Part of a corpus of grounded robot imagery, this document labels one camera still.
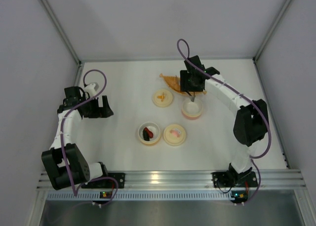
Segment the black sea cucumber toy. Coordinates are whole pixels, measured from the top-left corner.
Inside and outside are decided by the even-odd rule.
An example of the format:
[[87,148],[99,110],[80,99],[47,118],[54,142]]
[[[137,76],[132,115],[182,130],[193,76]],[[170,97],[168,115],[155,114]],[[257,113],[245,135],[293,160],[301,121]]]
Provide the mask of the black sea cucumber toy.
[[143,140],[144,141],[150,141],[150,136],[149,136],[147,131],[143,131],[142,135],[143,135]]

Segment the steel kitchen tongs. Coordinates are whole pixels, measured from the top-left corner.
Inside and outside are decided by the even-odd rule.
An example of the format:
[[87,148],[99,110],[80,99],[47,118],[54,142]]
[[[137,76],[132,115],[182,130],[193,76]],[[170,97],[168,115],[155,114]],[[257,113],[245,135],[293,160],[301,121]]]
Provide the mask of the steel kitchen tongs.
[[195,101],[195,97],[196,97],[195,92],[193,92],[193,94],[191,94],[189,91],[187,91],[187,94],[189,95],[191,102],[194,102]]

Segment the cream lid orange handle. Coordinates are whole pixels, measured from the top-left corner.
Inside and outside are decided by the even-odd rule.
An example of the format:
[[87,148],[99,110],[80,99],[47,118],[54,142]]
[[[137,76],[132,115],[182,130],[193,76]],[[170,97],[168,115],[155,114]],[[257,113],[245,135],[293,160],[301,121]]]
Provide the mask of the cream lid orange handle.
[[169,90],[159,89],[153,94],[152,101],[155,106],[166,108],[172,104],[173,94]]

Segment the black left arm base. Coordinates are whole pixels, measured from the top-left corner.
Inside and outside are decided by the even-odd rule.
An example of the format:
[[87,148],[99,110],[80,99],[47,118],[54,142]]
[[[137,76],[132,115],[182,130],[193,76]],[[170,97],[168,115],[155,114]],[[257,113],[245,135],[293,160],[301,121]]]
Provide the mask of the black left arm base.
[[107,179],[97,180],[93,182],[84,183],[81,187],[87,189],[110,189],[110,188],[124,188],[125,173],[110,172]]

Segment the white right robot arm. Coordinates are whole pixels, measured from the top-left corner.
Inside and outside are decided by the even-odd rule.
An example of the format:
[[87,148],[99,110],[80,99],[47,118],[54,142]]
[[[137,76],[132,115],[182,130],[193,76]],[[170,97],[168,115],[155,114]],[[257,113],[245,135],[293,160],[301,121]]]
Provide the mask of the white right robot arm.
[[[199,56],[185,57],[186,70],[180,71],[180,89],[183,92],[206,91],[217,97],[234,115],[233,134],[243,145],[229,164],[227,175],[235,180],[248,176],[252,159],[264,157],[272,145],[267,104],[264,100],[251,100],[232,87],[214,67],[205,68]],[[265,151],[253,156],[248,148],[268,136]]]

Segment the red sausage toy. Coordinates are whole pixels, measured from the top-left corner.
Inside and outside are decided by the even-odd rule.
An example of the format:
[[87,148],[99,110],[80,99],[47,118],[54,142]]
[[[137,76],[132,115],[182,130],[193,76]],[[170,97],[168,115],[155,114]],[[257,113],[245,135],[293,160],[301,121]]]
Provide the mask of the red sausage toy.
[[148,132],[150,138],[154,137],[154,134],[147,127],[145,127],[143,130]]

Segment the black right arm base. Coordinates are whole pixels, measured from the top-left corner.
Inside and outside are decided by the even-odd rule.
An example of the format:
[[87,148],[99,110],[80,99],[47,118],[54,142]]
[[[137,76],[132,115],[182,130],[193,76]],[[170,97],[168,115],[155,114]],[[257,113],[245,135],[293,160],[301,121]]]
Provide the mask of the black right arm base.
[[255,172],[233,174],[229,171],[213,172],[212,179],[216,188],[257,187],[258,180]]

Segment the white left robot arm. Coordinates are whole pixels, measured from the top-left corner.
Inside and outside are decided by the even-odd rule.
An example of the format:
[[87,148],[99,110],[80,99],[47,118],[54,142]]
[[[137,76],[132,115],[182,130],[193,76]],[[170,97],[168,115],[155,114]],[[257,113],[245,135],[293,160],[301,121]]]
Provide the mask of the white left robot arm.
[[108,176],[102,162],[89,164],[76,144],[79,125],[84,118],[108,118],[114,113],[107,96],[102,96],[99,106],[97,83],[85,84],[83,88],[65,88],[65,98],[57,110],[58,128],[51,147],[41,154],[44,168],[55,190],[87,183]]

